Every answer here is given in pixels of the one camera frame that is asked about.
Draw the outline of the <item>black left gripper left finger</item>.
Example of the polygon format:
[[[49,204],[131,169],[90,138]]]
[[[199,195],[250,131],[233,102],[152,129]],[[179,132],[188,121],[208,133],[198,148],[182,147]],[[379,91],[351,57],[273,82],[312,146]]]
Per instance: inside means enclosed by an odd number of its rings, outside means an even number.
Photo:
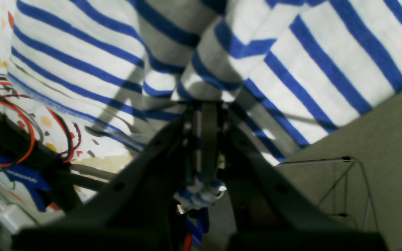
[[[193,180],[185,144],[194,108],[161,129],[89,202],[12,238],[16,251],[187,251],[191,235],[175,192]]]

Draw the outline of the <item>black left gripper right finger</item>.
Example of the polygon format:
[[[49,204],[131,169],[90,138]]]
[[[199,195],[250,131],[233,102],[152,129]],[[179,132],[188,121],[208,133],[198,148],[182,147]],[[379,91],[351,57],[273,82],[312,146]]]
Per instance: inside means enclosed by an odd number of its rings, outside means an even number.
[[[378,233],[333,220],[306,199],[229,120],[220,102],[201,105],[201,172],[223,182],[236,221],[228,251],[385,251]]]

